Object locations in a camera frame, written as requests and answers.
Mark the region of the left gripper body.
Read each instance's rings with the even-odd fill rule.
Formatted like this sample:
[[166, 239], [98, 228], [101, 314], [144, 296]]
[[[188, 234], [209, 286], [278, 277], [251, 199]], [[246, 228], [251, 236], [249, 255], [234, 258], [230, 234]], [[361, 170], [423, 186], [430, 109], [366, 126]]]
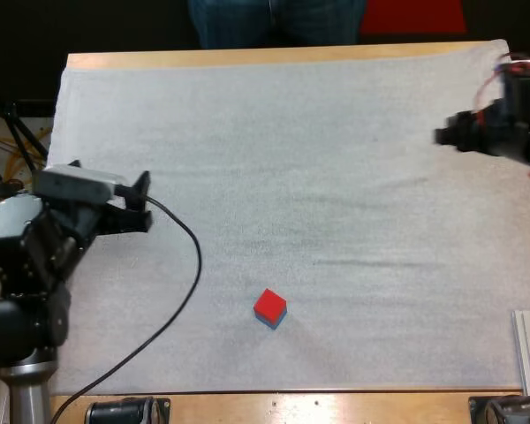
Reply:
[[120, 176], [83, 168], [79, 161], [54, 164], [43, 170], [43, 207], [65, 234], [92, 242], [119, 183]]

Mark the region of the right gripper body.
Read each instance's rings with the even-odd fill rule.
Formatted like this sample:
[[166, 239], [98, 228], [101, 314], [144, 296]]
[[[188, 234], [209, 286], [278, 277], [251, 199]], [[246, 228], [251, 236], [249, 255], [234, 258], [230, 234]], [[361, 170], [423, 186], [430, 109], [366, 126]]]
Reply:
[[462, 111], [447, 118], [434, 132], [434, 143], [462, 153], [501, 156], [530, 163], [530, 106], [505, 98], [477, 112]]

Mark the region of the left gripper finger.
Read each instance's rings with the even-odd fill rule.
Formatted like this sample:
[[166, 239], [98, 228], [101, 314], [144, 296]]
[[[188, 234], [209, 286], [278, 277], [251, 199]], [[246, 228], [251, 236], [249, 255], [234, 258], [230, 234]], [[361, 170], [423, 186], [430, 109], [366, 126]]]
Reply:
[[153, 224], [149, 210], [122, 209], [105, 206], [98, 223], [99, 234], [147, 233]]
[[146, 208], [150, 183], [150, 172], [145, 170], [133, 185], [116, 185], [114, 194], [125, 201], [125, 207], [127, 209], [144, 210]]

